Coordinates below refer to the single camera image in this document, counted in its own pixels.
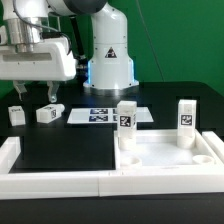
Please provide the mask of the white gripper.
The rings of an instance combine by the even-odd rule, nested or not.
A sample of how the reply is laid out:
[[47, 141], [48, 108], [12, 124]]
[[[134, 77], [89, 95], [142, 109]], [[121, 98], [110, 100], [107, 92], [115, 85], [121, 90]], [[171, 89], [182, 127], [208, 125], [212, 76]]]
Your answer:
[[65, 38], [45, 39], [34, 45], [31, 53], [17, 53], [14, 46], [0, 46], [0, 80], [15, 80], [19, 99], [27, 99], [25, 82], [48, 81], [48, 99], [57, 101], [60, 83], [76, 75], [76, 60]]

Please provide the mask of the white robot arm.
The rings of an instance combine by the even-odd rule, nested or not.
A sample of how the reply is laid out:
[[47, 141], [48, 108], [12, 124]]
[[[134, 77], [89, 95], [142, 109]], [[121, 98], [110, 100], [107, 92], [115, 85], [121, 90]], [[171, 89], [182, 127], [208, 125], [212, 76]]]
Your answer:
[[27, 81], [45, 81], [48, 99], [57, 101], [62, 81], [76, 76], [78, 59], [70, 38], [47, 24], [50, 16], [89, 15], [93, 56], [87, 62], [84, 88], [102, 95], [121, 95], [139, 85], [128, 55], [127, 18], [108, 0], [0, 0], [0, 80], [11, 80], [22, 95]]

